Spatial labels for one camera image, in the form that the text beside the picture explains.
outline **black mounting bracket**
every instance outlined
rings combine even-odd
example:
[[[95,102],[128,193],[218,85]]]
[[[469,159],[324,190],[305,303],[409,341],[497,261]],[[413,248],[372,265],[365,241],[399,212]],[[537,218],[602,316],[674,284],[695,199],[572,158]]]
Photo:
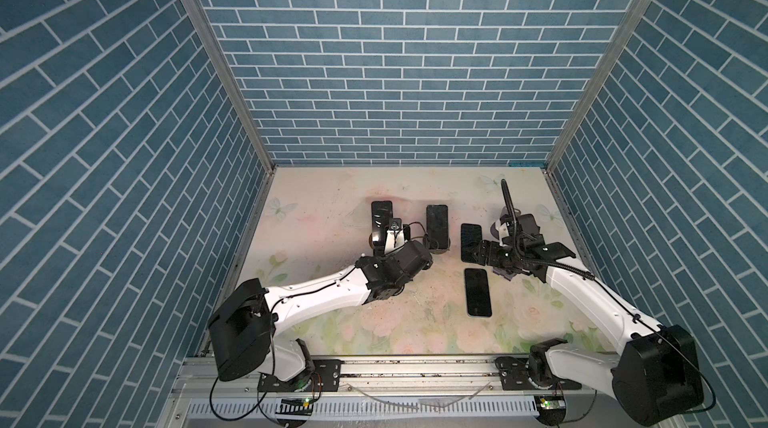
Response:
[[[339,391],[341,360],[312,359],[312,361],[315,364],[315,373],[320,375],[322,391]],[[261,378],[259,378],[259,393],[312,392],[312,381],[309,378],[305,378],[300,384],[301,386],[291,383],[292,381],[280,381],[275,376],[262,374]]]
[[[494,361],[498,368],[498,375],[502,380],[502,390],[521,391],[521,390],[540,390],[541,386],[536,386],[528,375],[528,355],[520,356],[499,356]],[[580,390],[581,384],[571,380],[556,379],[560,382],[563,390]]]

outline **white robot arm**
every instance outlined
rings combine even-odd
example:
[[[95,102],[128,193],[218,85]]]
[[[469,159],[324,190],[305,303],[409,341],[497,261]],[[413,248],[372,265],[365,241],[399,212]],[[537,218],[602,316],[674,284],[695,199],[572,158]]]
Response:
[[[208,320],[219,379],[258,370],[288,384],[301,381],[312,360],[299,340],[281,337],[283,332],[334,309],[396,296],[431,266],[424,245],[407,241],[385,256],[361,256],[346,269],[301,284],[263,288],[257,278],[244,281]]]
[[[499,242],[483,241],[478,225],[462,225],[462,261],[491,266],[507,279],[524,275],[549,283],[615,349],[615,354],[593,353],[561,339],[534,345],[528,359],[532,383],[543,389],[554,388],[559,380],[591,386],[614,397],[646,426],[701,404],[693,337],[622,299],[562,243],[546,244],[533,216],[514,211],[506,181],[502,192],[506,213],[492,227]],[[313,371],[312,359],[300,340],[281,334],[334,309],[396,296],[432,266],[430,250],[409,241],[399,220],[391,222],[391,204],[386,203],[372,204],[374,256],[361,256],[352,266],[300,284],[262,288],[258,279],[249,279],[222,303],[208,322],[220,380],[257,370],[288,386],[301,384]]]
[[[665,327],[641,312],[562,243],[544,243],[533,216],[514,211],[506,181],[502,194],[505,211],[491,228],[498,243],[483,241],[479,226],[462,225],[462,260],[492,266],[507,279],[527,275],[549,283],[608,337],[616,352],[599,354],[561,339],[544,341],[531,348],[532,382],[542,388],[555,386],[558,379],[591,386],[646,426],[701,404],[703,376],[694,338],[682,327]]]

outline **phone screen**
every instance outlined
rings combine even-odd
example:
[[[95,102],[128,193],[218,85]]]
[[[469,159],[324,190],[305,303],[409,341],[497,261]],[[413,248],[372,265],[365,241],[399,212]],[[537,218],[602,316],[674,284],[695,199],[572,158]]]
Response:
[[[491,294],[485,269],[465,268],[464,285],[467,291],[467,314],[471,317],[490,318]]]
[[[479,224],[462,224],[462,261],[478,263],[478,251],[482,243],[482,228]]]
[[[445,204],[430,204],[427,206],[427,234],[432,250],[447,250],[448,240],[448,207]]]
[[[371,202],[371,241],[373,247],[384,246],[390,219],[392,219],[391,201]]]

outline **metal vent grille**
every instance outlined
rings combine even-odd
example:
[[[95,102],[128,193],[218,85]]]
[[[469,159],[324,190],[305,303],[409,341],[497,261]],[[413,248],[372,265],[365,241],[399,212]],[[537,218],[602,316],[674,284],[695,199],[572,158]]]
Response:
[[[298,406],[285,405],[282,398],[264,400],[262,409],[269,416],[279,411],[284,420],[305,420],[304,415],[293,415],[301,410]],[[418,396],[388,396],[386,401],[399,406],[382,404],[360,396],[333,396],[314,404],[312,420],[380,420],[382,418],[428,418],[433,416],[538,416],[533,396],[481,396],[472,400],[462,400],[446,407],[435,406],[436,398]],[[450,397],[443,400],[450,402]],[[240,416],[254,406],[251,398],[219,398],[215,400],[216,412],[228,418]],[[248,415],[248,419],[261,418],[258,412]],[[187,418],[212,419],[207,398],[192,399]]]

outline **metal frame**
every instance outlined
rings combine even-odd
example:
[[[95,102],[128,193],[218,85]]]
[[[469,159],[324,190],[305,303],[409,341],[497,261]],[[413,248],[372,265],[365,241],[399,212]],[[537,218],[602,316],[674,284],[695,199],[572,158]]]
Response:
[[[598,65],[594,68],[592,77],[587,81],[587,85],[584,87],[584,91],[581,93],[581,97],[574,106],[574,110],[571,113],[571,117],[563,127],[563,131],[554,143],[552,151],[547,155],[546,166],[548,170],[553,170],[565,153],[565,149],[576,134],[576,130],[581,125],[581,121],[587,116],[589,110],[592,108],[595,98],[600,93],[605,81],[616,65],[619,56],[627,46],[632,33],[637,28],[640,20],[645,14],[645,10],[650,6],[652,0],[632,0],[627,6],[627,11],[624,13],[624,18],[621,19],[621,23],[614,37],[608,43],[608,48],[598,61]]]
[[[586,266],[592,274],[600,278],[598,264],[594,260],[594,257],[592,257],[592,253],[587,246],[587,241],[584,239],[584,235],[581,234],[581,230],[578,227],[578,223],[576,223],[574,215],[571,213],[571,209],[568,207],[568,203],[565,202],[565,198],[560,190],[560,185],[554,179],[551,171],[542,170],[542,173],[544,174],[544,179],[547,181],[547,186],[549,186],[549,190],[552,193],[554,203],[557,204],[560,214],[563,217],[565,229],[568,230],[568,234],[571,235],[571,240],[574,241],[579,259],[581,259],[581,262],[584,263],[584,266]]]
[[[226,271],[226,278],[224,279],[224,284],[221,285],[221,291],[216,298],[214,308],[221,306],[224,300],[230,296],[237,287],[237,280],[240,279],[240,271],[243,270],[243,263],[245,263],[246,256],[248,256],[250,244],[254,240],[256,226],[259,224],[259,219],[261,219],[261,214],[264,211],[266,199],[270,195],[270,189],[272,188],[272,181],[275,179],[276,170],[277,168],[275,168],[274,171],[267,173],[261,181],[259,194],[256,196],[254,207],[251,209],[250,215],[248,216],[248,222],[245,225],[243,235],[240,237],[240,244],[237,245],[237,251],[235,251],[235,256],[232,259],[230,269]],[[210,354],[210,351],[208,350],[209,344],[210,335],[208,330],[205,330],[203,340],[200,342],[200,346],[198,346],[197,353],[199,353],[200,356],[208,356]]]
[[[248,105],[246,104],[242,91],[240,91],[240,87],[237,86],[230,65],[224,57],[224,52],[219,46],[219,41],[216,39],[214,29],[211,27],[210,22],[208,22],[208,17],[203,9],[203,5],[200,3],[200,0],[181,0],[181,3],[184,6],[184,9],[187,10],[187,15],[190,18],[192,26],[194,27],[197,36],[200,38],[200,41],[203,43],[203,48],[206,50],[210,62],[214,66],[221,84],[224,86],[226,95],[232,102],[237,117],[240,118],[240,122],[243,124],[243,128],[245,128],[250,143],[254,145],[256,155],[261,160],[261,163],[264,164],[266,173],[273,173],[275,164],[272,161],[270,152],[266,149],[264,142],[261,140],[259,130],[256,128],[256,123],[254,122],[254,117],[248,109]]]
[[[551,395],[551,390],[504,391],[494,359],[502,355],[422,355],[422,356],[329,356],[341,359],[338,392],[323,392],[324,399],[350,396],[476,396]],[[207,397],[216,379],[213,358],[187,358],[168,395],[158,428],[181,428],[190,401]],[[254,398],[260,374],[250,375],[216,386],[214,399]],[[592,394],[590,388],[567,390]]]

